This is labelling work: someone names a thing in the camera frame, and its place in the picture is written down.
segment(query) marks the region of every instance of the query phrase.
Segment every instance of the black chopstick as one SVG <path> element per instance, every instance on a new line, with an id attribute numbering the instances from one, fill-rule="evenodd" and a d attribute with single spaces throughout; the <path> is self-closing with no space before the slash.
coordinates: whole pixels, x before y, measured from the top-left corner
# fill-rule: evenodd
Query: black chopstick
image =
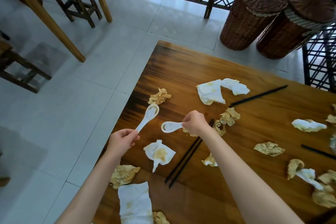
<path id="1" fill-rule="evenodd" d="M 323 156 L 325 156 L 325 157 L 327 157 L 327 158 L 336 159 L 336 156 L 333 155 L 333 154 L 329 154 L 329 153 L 327 153 L 327 152 L 317 150 L 317 149 L 312 148 L 312 147 L 309 147 L 309 146 L 307 146 L 307 145 L 301 144 L 301 147 L 304 148 L 304 149 L 306 149 L 306 150 L 313 151 L 313 152 L 316 152 L 316 153 L 318 153 L 318 154 L 321 154 L 321 155 L 323 155 Z"/>
<path id="2" fill-rule="evenodd" d="M 282 86 L 282 87 L 279 87 L 279 88 L 276 88 L 276 89 L 273 89 L 273 90 L 269 90 L 269 91 L 266 91 L 264 93 L 261 93 L 261 94 L 258 94 L 258 95 L 255 95 L 255 96 L 252 96 L 252 97 L 249 97 L 249 98 L 245 98 L 245 99 L 239 100 L 237 102 L 232 103 L 229 107 L 231 108 L 231 107 L 233 107 L 235 105 L 239 105 L 239 104 L 251 101 L 251 100 L 256 99 L 256 98 L 261 98 L 261 97 L 263 97 L 265 95 L 271 94 L 273 92 L 277 92 L 279 90 L 283 90 L 283 89 L 285 89 L 287 87 L 288 87 L 288 85 L 285 85 L 285 86 Z"/>
<path id="3" fill-rule="evenodd" d="M 209 125 L 212 127 L 214 124 L 215 120 L 212 119 L 209 123 Z M 168 182 L 168 180 L 172 177 L 172 175 L 175 173 L 175 171 L 179 168 L 179 166 L 182 164 L 182 162 L 185 160 L 185 158 L 187 157 L 187 155 L 191 152 L 191 150 L 193 149 L 193 147 L 196 145 L 196 147 L 192 150 L 191 154 L 189 155 L 189 157 L 187 158 L 187 160 L 185 161 L 185 163 L 182 165 L 181 169 L 178 171 L 178 173 L 176 174 L 176 176 L 173 178 L 173 180 L 171 181 L 171 183 L 169 184 L 169 188 L 171 188 L 171 186 L 173 186 L 174 182 L 177 180 L 177 178 L 179 177 L 179 175 L 181 174 L 181 172 L 183 171 L 184 167 L 187 165 L 187 163 L 189 162 L 189 160 L 191 159 L 191 157 L 193 156 L 193 154 L 195 153 L 195 151 L 198 149 L 198 147 L 200 146 L 200 144 L 202 143 L 202 139 L 200 137 L 197 137 L 196 140 L 193 142 L 193 144 L 190 146 L 189 150 L 187 150 L 187 152 L 184 154 L 184 156 L 182 157 L 182 159 L 178 162 L 178 164 L 174 167 L 173 171 L 170 172 L 170 174 L 168 175 L 168 177 L 165 180 L 165 183 Z"/>

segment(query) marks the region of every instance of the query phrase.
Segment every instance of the wicker basket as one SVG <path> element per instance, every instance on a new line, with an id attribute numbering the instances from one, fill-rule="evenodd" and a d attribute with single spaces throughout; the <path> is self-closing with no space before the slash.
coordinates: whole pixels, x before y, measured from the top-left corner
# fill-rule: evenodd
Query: wicker basket
<path id="1" fill-rule="evenodd" d="M 289 0 L 259 37 L 257 49 L 267 58 L 281 59 L 332 24 L 334 16 L 332 0 Z"/>
<path id="2" fill-rule="evenodd" d="M 234 0 L 220 34 L 222 44 L 246 49 L 286 6 L 287 0 Z"/>

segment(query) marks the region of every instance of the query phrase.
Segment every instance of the person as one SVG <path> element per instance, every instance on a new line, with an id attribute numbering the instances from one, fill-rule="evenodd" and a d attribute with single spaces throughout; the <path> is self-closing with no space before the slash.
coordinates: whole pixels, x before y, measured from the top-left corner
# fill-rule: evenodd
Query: person
<path id="1" fill-rule="evenodd" d="M 215 158 L 246 223 L 302 224 L 293 210 L 211 128 L 204 115 L 192 111 L 183 127 L 199 135 Z M 91 224 L 113 171 L 140 136 L 122 129 L 110 135 L 106 152 L 55 224 Z"/>

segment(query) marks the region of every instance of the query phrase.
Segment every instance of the white spoon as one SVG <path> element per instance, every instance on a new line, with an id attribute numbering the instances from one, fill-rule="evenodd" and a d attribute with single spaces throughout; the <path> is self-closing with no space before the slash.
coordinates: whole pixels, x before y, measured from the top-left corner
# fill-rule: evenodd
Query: white spoon
<path id="1" fill-rule="evenodd" d="M 150 121 L 157 116 L 159 113 L 159 106 L 157 104 L 150 104 L 147 107 L 147 110 L 145 112 L 145 117 L 143 120 L 140 122 L 139 126 L 136 128 L 137 132 L 139 133 L 140 130 Z"/>
<path id="2" fill-rule="evenodd" d="M 178 130 L 179 128 L 183 128 L 182 123 L 183 122 L 166 121 L 162 123 L 161 130 L 165 133 L 171 133 L 175 130 Z"/>

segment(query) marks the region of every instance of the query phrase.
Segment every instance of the right arm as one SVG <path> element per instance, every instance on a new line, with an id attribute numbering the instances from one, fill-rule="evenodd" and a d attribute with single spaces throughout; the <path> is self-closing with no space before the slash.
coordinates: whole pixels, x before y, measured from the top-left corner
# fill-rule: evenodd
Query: right arm
<path id="1" fill-rule="evenodd" d="M 246 223 L 287 224 L 302 220 L 211 128 L 204 115 L 192 111 L 183 127 L 199 135 L 216 160 Z"/>

